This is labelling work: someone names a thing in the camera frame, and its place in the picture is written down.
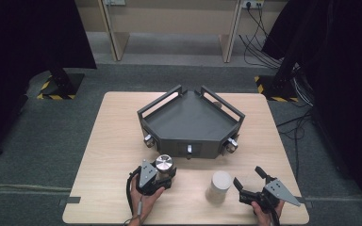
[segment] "yellow and black hazard tape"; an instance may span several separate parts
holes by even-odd
[[[260,76],[255,76],[255,82],[257,85],[257,91],[260,94],[265,93],[265,87],[262,84]],[[276,102],[298,102],[298,97],[280,97],[280,96],[267,96],[267,100]]]
[[[42,85],[40,94],[38,94],[37,99],[49,99],[49,100],[72,100],[75,98],[75,95],[57,95],[57,94],[45,94],[44,92],[52,85],[51,82],[53,81],[52,75],[46,80],[46,82]]]

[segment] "metal handle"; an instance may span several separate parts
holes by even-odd
[[[138,113],[138,117],[140,118],[140,120],[142,120],[143,116],[142,113],[149,110],[150,108],[152,108],[153,106],[157,105],[158,103],[160,103],[161,101],[165,100],[166,98],[168,98],[169,96],[171,96],[173,93],[178,92],[178,96],[182,95],[182,87],[181,85],[176,86],[175,88],[171,89],[170,91],[166,92],[165,94],[161,95],[159,98],[155,99],[153,102],[151,102],[150,104],[148,104],[147,106],[143,107],[142,109],[140,109],[137,113]]]
[[[220,102],[222,105],[225,105],[228,109],[230,109],[232,112],[234,112],[237,116],[239,116],[239,123],[242,124],[243,120],[245,119],[245,115],[234,108],[232,105],[228,104],[223,98],[221,98],[219,95],[208,89],[206,86],[201,87],[201,95],[205,96],[205,93],[208,93],[210,96],[212,96],[214,99],[216,99],[218,102]]]

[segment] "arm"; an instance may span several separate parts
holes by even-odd
[[[275,208],[278,217],[281,217],[282,208],[284,207],[285,201],[280,201],[280,203]],[[257,225],[258,226],[270,226],[272,222],[272,214],[265,214],[260,208],[260,205],[257,202],[252,202],[252,207],[254,208],[255,214],[257,215]]]
[[[134,216],[132,217],[131,221],[128,223],[129,226],[142,225],[143,221],[145,221],[148,218],[149,214],[151,213],[156,200],[161,196],[161,194],[165,190],[164,187],[161,187],[152,196],[143,196],[137,191],[136,186],[137,186],[137,175],[135,175],[131,181],[131,199],[132,199],[132,208]],[[141,202],[140,215],[138,215],[140,202]]]

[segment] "black curtain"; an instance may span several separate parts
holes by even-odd
[[[301,21],[308,12],[313,0],[289,0],[275,21],[269,36],[263,45],[262,51],[270,57],[281,59],[297,33]],[[304,38],[300,40],[301,48],[298,48],[299,56],[296,59],[306,74],[310,86],[315,87],[315,74],[319,67],[324,42],[326,40],[331,0],[318,0],[311,15],[309,29]]]
[[[362,190],[362,1],[338,1],[316,74],[315,110]]]
[[[0,135],[28,81],[95,61],[74,0],[0,0]]]

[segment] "wrist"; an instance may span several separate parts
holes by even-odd
[[[134,216],[128,223],[128,226],[140,226],[141,224],[140,216]]]

